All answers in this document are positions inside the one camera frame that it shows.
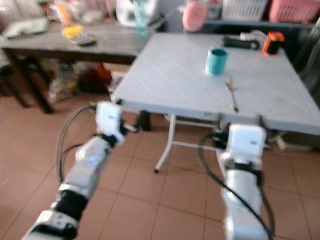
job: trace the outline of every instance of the yellow object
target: yellow object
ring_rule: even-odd
[[[62,22],[62,24],[66,27],[69,27],[72,25],[68,10],[66,8],[66,6],[63,3],[58,3],[56,5],[60,20]]]
[[[68,26],[62,30],[62,35],[64,35],[68,39],[73,39],[76,36],[80,35],[83,31],[84,27],[82,25]]]

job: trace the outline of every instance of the white appliance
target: white appliance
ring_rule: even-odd
[[[159,0],[144,0],[147,23],[150,24],[160,16]],[[134,5],[131,0],[116,0],[116,17],[127,27],[135,27]]]

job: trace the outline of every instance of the teal cup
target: teal cup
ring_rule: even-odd
[[[206,59],[206,72],[211,75],[220,75],[224,72],[228,53],[221,48],[210,49]]]

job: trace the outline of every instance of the white basket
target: white basket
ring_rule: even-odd
[[[223,0],[223,20],[260,21],[269,0]]]

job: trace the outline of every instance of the orange object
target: orange object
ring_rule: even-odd
[[[279,47],[286,41],[285,36],[279,31],[270,31],[266,36],[262,52],[266,56],[276,55]]]
[[[72,25],[68,10],[63,3],[57,3],[56,5],[60,20],[65,27],[70,27]]]
[[[104,85],[109,85],[112,82],[111,71],[106,69],[103,63],[96,66],[97,81]]]

